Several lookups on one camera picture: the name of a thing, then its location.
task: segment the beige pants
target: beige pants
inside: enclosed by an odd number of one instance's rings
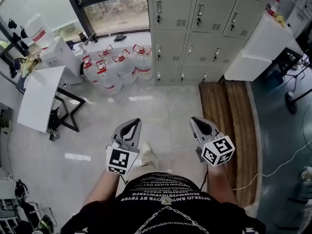
[[[127,181],[149,173],[165,173],[159,170],[159,160],[151,151],[147,151],[142,156],[142,166],[133,167],[128,173]]]

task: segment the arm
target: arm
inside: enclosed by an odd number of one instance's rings
[[[208,164],[208,193],[220,203],[237,205],[237,199],[232,191],[223,165],[213,167]]]
[[[96,185],[89,193],[83,205],[94,201],[104,202],[116,196],[119,183],[119,175],[108,171],[104,171],[97,181]]]

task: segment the gray floor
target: gray floor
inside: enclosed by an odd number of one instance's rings
[[[295,97],[312,88],[312,72],[309,69],[305,73],[303,80],[301,80],[303,75],[298,78]],[[251,85],[261,129],[263,174],[267,175],[288,161],[296,150],[305,145],[301,127],[302,116],[312,98],[312,93],[298,101],[298,112],[291,115],[285,105],[285,93],[292,91],[294,79],[290,80],[290,77],[286,76],[284,83],[271,91],[264,89],[259,80],[252,82]],[[304,128],[309,142],[312,139],[312,106],[305,114]],[[309,164],[310,158],[310,151],[305,148],[276,174],[263,177],[258,218],[266,224],[268,233],[276,233],[275,225],[287,224],[288,227],[298,225],[297,220],[300,216],[292,217],[296,206],[288,204],[287,199],[293,197],[299,183],[298,177]]]
[[[142,120],[139,147],[150,143],[161,170],[172,169],[201,185],[204,165],[189,126],[191,116],[202,116],[197,86],[154,87],[137,81],[114,97],[105,97],[87,82],[66,89],[87,100],[75,115],[79,133],[61,126],[60,139],[51,142],[47,134],[18,124],[16,110],[9,140],[15,179],[27,185],[30,201],[52,208],[59,226],[80,210],[105,169],[105,147],[115,127],[132,118]],[[67,99],[66,104],[72,108],[76,101]],[[4,138],[2,160],[8,170]]]

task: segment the person's right arm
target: person's right arm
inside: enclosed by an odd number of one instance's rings
[[[220,203],[237,205],[224,165],[214,167],[208,164],[208,193]]]

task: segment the leg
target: leg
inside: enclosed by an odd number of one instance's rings
[[[143,143],[142,151],[142,166],[131,168],[128,173],[127,181],[133,180],[144,174],[160,172],[159,160],[152,153],[151,146],[148,143]]]

